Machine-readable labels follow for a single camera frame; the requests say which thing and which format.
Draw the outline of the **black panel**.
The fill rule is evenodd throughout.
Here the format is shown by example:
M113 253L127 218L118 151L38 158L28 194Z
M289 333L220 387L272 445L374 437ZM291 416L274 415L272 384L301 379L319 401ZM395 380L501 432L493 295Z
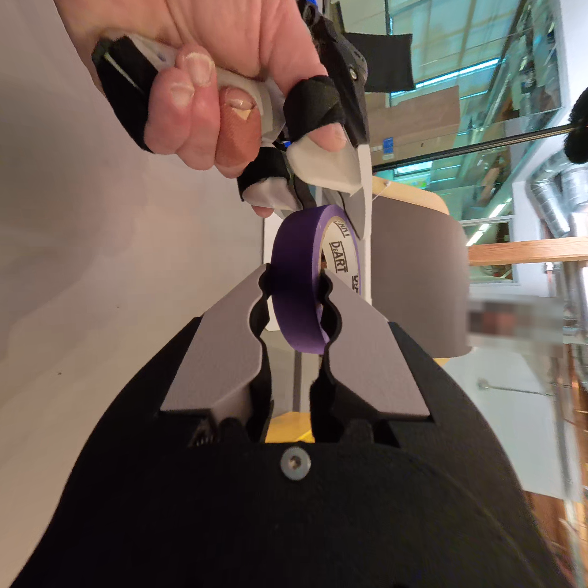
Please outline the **black panel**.
M344 36L366 61L366 92L397 93L415 90L411 33L374 35L347 32Z

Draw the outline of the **silver ventilation duct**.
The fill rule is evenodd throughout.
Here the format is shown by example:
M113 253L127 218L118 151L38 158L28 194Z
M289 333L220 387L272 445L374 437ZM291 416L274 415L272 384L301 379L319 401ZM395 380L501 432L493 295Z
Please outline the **silver ventilation duct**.
M554 238L587 237L587 164L571 163L561 150L538 166L527 184Z

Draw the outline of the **wooden railing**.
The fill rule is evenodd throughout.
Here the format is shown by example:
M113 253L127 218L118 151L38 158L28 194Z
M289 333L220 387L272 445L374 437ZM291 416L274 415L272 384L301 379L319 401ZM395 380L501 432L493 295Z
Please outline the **wooden railing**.
M587 237L527 240L468 247L469 266L587 261Z

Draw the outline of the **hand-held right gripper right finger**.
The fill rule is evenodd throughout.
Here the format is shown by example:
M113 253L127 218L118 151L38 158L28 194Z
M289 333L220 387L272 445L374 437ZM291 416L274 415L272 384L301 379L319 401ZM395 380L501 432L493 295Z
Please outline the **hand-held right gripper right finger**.
M315 442L395 443L390 422L430 423L387 319L330 270L321 272L319 294L327 343L310 391Z

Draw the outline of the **purple tape roll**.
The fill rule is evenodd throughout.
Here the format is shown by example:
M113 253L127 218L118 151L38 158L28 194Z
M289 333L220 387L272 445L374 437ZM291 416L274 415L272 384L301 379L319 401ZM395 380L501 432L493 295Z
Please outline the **purple tape roll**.
M322 261L346 286L362 293L355 232L344 210L325 205L291 213L279 226L270 260L270 295L280 331L297 352L322 355Z

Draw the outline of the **brown wooden panel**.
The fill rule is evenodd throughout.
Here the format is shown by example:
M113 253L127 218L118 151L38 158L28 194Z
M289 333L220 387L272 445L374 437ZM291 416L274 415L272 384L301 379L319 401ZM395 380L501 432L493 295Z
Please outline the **brown wooden panel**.
M366 97L372 166L451 149L460 127L459 87L385 106L384 94ZM382 141L394 138L394 158L382 159Z

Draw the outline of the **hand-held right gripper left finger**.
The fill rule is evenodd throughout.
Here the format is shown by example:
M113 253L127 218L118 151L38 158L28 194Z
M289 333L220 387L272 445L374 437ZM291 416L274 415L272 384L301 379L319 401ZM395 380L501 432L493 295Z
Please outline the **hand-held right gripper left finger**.
M269 264L262 264L201 317L160 411L203 418L217 434L238 421L264 442L273 413L272 377L261 334L269 322Z

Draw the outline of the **yellow plastic bin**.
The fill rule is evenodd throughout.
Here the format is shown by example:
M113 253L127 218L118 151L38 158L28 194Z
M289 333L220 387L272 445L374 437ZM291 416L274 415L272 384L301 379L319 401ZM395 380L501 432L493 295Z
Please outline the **yellow plastic bin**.
M314 443L308 412L287 412L270 420L265 443Z

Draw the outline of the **person's left hand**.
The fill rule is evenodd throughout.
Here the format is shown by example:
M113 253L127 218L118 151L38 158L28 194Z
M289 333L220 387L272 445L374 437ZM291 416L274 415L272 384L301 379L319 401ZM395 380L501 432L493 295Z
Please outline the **person's left hand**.
M239 177L261 147L253 97L217 86L217 66L249 79L271 77L284 96L327 75L296 1L55 1L77 54L102 90L91 54L110 32L137 33L178 50L157 74L143 133L158 155L189 168Z

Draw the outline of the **dark board with wooden rim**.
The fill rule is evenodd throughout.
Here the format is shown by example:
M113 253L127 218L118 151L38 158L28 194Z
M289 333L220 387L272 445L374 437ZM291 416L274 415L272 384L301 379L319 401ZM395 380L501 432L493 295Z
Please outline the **dark board with wooden rim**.
M429 356L470 352L465 232L437 194L372 178L371 297Z

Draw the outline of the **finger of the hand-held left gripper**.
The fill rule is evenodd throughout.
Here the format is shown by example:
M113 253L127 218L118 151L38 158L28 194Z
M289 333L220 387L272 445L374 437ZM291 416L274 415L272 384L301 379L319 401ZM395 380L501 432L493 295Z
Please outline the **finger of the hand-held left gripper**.
M355 230L357 238L364 240L371 235L372 168L369 145L360 144L354 150L349 187L342 191L344 210Z

